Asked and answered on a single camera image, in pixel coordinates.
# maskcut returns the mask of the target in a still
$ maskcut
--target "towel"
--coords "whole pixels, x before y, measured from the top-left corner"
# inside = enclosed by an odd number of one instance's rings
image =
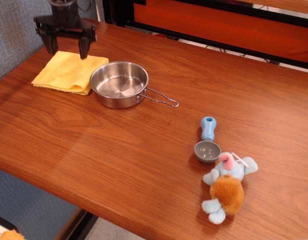
[[[32,84],[36,87],[87,95],[91,89],[90,75],[108,62],[105,57],[87,56],[80,59],[77,53],[58,51]]]

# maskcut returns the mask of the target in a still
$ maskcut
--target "wood grain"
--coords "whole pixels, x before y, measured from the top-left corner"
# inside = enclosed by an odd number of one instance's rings
[[[100,23],[89,54],[140,64],[149,99],[110,109],[91,93],[33,87],[41,49],[0,81],[0,169],[147,240],[308,239],[308,73]],[[74,39],[60,50],[78,53]],[[151,97],[158,97],[148,92]],[[223,152],[250,156],[235,217],[201,209],[214,164],[194,155],[200,121]]]
[[[245,3],[254,3],[278,9],[285,9],[294,12],[308,14],[308,0],[240,0]]]

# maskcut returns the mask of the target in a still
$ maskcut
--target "orange fur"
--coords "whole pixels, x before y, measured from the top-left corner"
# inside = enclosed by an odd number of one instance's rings
[[[219,200],[226,215],[235,215],[244,200],[243,186],[240,180],[232,175],[220,176],[210,187],[210,195]]]

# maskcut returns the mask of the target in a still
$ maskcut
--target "blue spoon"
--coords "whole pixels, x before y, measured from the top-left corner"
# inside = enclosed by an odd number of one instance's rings
[[[215,138],[214,130],[216,128],[216,120],[213,117],[206,116],[200,122],[202,127],[202,139],[195,145],[194,151],[197,158],[203,163],[213,163],[221,154],[220,147],[213,142]]]

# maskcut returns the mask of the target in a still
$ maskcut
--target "plush mouse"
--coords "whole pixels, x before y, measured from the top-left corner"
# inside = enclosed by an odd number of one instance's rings
[[[244,175],[258,169],[251,157],[240,159],[234,153],[222,153],[219,161],[220,163],[203,177],[204,183],[210,185],[212,199],[203,201],[202,208],[214,224],[221,224],[226,215],[233,216],[240,210],[244,200],[241,181]]]

